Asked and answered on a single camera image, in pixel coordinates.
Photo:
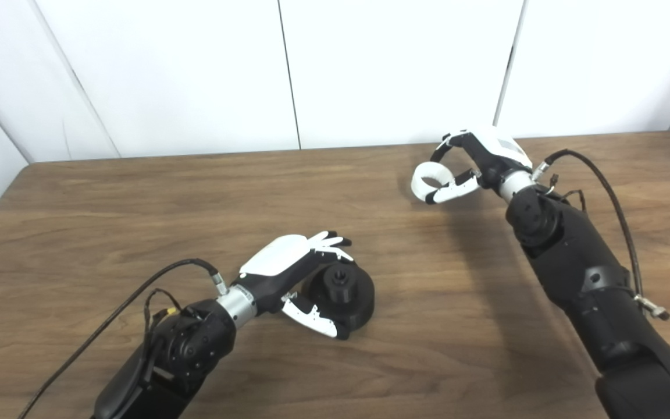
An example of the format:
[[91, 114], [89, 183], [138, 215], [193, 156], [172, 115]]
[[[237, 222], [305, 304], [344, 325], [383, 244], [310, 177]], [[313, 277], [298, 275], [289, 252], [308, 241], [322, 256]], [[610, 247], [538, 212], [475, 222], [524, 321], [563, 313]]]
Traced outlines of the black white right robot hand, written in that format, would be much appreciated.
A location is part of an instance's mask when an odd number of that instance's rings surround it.
[[[459, 175], [441, 164], [447, 152], [461, 149], [476, 165]], [[412, 176], [412, 193], [426, 204], [438, 204], [491, 189], [506, 203], [520, 191], [535, 185], [533, 164], [511, 136], [496, 127], [464, 129], [445, 134], [427, 162], [419, 164]]]

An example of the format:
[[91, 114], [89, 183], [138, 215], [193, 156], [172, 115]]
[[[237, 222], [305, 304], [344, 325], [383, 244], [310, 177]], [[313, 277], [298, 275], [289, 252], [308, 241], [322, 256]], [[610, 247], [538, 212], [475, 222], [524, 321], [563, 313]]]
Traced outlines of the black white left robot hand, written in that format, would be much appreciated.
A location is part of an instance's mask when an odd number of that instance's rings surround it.
[[312, 331], [347, 340], [350, 332], [345, 326], [324, 317], [316, 303], [293, 289], [319, 268], [354, 264], [354, 258], [343, 250], [351, 244], [349, 239], [327, 230], [312, 237], [277, 237], [242, 265], [237, 278], [216, 302], [237, 331], [255, 317], [282, 312]]

